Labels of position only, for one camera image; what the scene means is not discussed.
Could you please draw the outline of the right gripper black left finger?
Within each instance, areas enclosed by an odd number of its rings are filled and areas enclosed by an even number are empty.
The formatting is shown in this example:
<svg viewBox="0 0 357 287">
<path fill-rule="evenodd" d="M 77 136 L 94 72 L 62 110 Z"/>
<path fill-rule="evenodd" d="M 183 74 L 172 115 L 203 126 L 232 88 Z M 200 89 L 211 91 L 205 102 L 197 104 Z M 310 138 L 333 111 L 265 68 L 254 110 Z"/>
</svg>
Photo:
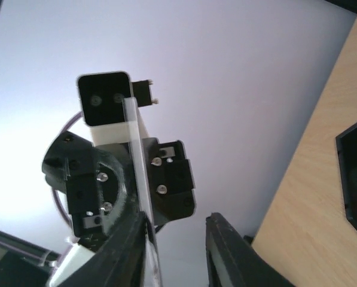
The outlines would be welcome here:
<svg viewBox="0 0 357 287">
<path fill-rule="evenodd" d="M 149 261 L 151 278 L 159 285 L 155 229 L 144 211 L 126 215 L 105 244 L 60 286 L 142 286 Z"/>
</svg>

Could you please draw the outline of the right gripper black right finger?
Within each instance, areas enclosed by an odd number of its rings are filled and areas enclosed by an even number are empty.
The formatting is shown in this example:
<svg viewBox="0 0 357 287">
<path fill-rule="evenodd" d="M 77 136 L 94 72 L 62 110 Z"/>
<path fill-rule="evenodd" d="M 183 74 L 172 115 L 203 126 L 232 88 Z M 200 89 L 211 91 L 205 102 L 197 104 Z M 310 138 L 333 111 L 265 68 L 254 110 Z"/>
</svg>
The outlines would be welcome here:
<svg viewBox="0 0 357 287">
<path fill-rule="evenodd" d="M 206 218 L 206 259 L 209 286 L 292 286 L 220 213 Z"/>
</svg>

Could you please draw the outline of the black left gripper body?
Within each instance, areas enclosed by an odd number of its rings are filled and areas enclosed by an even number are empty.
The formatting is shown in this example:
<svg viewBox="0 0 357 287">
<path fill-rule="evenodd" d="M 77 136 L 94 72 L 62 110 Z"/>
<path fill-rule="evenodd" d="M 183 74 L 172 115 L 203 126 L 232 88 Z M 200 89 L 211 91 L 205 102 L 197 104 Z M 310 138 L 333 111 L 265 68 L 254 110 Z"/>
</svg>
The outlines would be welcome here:
<svg viewBox="0 0 357 287">
<path fill-rule="evenodd" d="M 157 138 L 143 143 L 155 225 L 190 217 L 196 203 L 184 144 Z M 66 131 L 47 150 L 42 172 L 49 186 L 66 195 L 72 231 L 85 248 L 100 248 L 121 214 L 137 203 L 129 143 L 95 147 Z"/>
</svg>

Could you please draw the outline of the white card edge-on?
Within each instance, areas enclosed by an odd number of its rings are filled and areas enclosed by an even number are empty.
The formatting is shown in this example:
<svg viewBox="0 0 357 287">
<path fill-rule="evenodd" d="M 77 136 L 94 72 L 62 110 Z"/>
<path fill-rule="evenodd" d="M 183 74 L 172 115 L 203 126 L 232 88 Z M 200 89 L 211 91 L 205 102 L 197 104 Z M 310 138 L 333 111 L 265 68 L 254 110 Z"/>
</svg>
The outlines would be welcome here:
<svg viewBox="0 0 357 287">
<path fill-rule="evenodd" d="M 136 185 L 139 198 L 139 208 L 146 215 L 147 242 L 146 250 L 151 266 L 152 285 L 162 287 L 160 259 L 156 243 L 154 215 L 147 174 L 147 161 L 144 152 L 143 139 L 148 137 L 148 132 L 139 113 L 138 103 L 135 97 L 123 100 L 124 116 L 129 128 L 129 145 L 131 158 L 135 171 Z"/>
</svg>

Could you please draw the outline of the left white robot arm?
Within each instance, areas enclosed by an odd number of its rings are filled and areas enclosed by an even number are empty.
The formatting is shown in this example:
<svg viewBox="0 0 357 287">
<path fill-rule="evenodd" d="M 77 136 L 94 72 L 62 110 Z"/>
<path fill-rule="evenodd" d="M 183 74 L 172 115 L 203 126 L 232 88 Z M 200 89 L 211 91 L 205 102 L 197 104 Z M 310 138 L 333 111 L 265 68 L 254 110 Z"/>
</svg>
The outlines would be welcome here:
<svg viewBox="0 0 357 287">
<path fill-rule="evenodd" d="M 67 131 L 50 145 L 42 171 L 66 196 L 75 238 L 48 286 L 141 286 L 148 259 L 161 285 L 156 234 L 196 206 L 181 141 L 94 146 Z"/>
</svg>

